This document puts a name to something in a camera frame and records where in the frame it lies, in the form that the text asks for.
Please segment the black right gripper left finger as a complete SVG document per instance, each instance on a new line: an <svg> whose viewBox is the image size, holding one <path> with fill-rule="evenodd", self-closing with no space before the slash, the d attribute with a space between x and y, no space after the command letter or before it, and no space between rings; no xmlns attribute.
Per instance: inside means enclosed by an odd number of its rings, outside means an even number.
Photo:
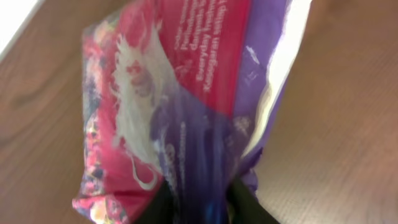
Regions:
<svg viewBox="0 0 398 224"><path fill-rule="evenodd" d="M172 224L173 221L174 199L164 180L150 204L133 224Z"/></svg>

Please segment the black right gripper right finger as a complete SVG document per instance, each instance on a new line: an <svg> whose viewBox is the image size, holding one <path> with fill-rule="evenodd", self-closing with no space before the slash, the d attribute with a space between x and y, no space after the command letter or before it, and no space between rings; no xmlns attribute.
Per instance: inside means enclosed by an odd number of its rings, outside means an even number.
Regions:
<svg viewBox="0 0 398 224"><path fill-rule="evenodd" d="M253 196L241 179L234 179L226 192L231 224L280 224Z"/></svg>

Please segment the red purple snack packet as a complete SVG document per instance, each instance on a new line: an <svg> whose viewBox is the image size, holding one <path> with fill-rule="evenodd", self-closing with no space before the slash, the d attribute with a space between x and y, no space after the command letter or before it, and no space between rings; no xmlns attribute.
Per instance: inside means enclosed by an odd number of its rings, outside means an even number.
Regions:
<svg viewBox="0 0 398 224"><path fill-rule="evenodd" d="M87 27L85 169L73 208L94 223L133 223L165 180L173 223L230 223L232 181L256 197L254 167L310 6L138 0Z"/></svg>

